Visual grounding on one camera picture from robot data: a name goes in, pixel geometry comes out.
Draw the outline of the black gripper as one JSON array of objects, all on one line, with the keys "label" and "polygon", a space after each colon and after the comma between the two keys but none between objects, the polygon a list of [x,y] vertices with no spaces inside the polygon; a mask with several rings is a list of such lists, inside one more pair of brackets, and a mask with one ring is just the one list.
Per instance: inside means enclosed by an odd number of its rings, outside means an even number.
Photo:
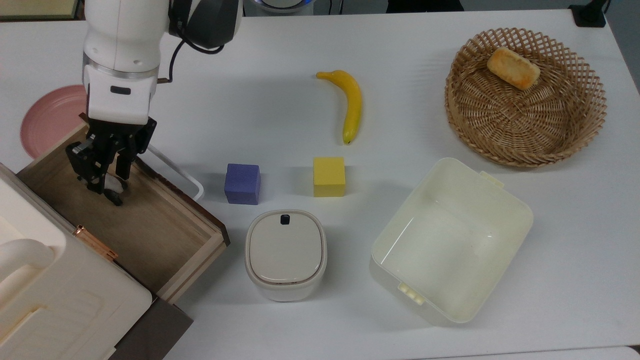
[{"label": "black gripper", "polygon": [[[103,195],[116,207],[123,205],[124,181],[130,178],[131,164],[137,154],[147,151],[157,121],[148,117],[146,124],[117,123],[86,118],[87,139],[65,148],[77,179],[93,193]],[[115,174],[109,168],[116,159]]]}]

